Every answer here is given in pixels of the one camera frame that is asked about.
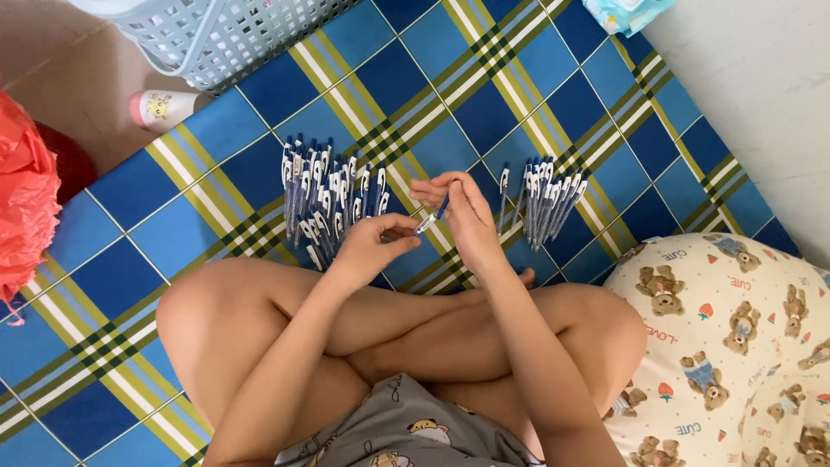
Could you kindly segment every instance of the person's left hand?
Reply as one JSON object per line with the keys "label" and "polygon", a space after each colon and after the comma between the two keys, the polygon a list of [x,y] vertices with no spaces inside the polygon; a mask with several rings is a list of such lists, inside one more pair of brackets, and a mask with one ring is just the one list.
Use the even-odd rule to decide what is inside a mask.
{"label": "person's left hand", "polygon": [[337,275],[337,283],[349,292],[369,285],[393,259],[421,244],[413,231],[418,224],[417,219],[402,214],[361,219],[349,230],[326,275]]}

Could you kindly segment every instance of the person's right hand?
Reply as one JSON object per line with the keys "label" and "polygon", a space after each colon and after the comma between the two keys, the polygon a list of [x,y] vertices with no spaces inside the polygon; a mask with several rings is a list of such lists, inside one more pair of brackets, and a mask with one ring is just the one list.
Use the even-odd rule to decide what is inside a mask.
{"label": "person's right hand", "polygon": [[410,195],[431,207],[440,205],[449,191],[444,217],[461,260],[480,280],[493,270],[512,271],[501,249],[490,205],[470,174],[445,172],[432,180],[413,180],[412,185]]}

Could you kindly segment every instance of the blue checkered sheet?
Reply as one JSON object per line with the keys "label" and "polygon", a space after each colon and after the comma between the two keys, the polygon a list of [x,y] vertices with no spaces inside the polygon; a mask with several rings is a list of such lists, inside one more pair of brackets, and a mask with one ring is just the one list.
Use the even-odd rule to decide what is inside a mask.
{"label": "blue checkered sheet", "polygon": [[[609,37],[578,0],[365,0],[65,206],[13,303],[27,323],[0,325],[0,465],[200,463],[211,431],[165,356],[155,307],[208,261],[311,267],[283,222],[281,144],[298,132],[357,149],[361,166],[385,160],[389,210],[420,219],[413,178],[466,170],[496,212],[505,162],[511,202],[529,156],[584,168],[588,191],[555,241],[532,253],[518,229],[503,238],[537,286],[602,281],[639,241],[683,232],[797,254],[641,35]],[[453,293],[475,279],[439,225],[373,285]]]}

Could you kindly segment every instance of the red plastic bag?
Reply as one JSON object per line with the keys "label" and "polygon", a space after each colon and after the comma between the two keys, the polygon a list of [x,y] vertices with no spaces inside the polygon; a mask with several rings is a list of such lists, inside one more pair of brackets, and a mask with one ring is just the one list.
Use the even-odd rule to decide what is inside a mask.
{"label": "red plastic bag", "polygon": [[43,144],[32,118],[0,91],[0,300],[12,309],[14,294],[35,276],[55,235],[61,210],[56,156]]}

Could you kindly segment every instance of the shorts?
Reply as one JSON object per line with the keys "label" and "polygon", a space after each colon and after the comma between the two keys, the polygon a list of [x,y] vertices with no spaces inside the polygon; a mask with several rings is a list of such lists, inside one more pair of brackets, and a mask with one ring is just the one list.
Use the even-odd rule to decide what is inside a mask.
{"label": "shorts", "polygon": [[357,408],[277,457],[278,467],[506,467],[542,465],[506,428],[436,399],[400,374]]}

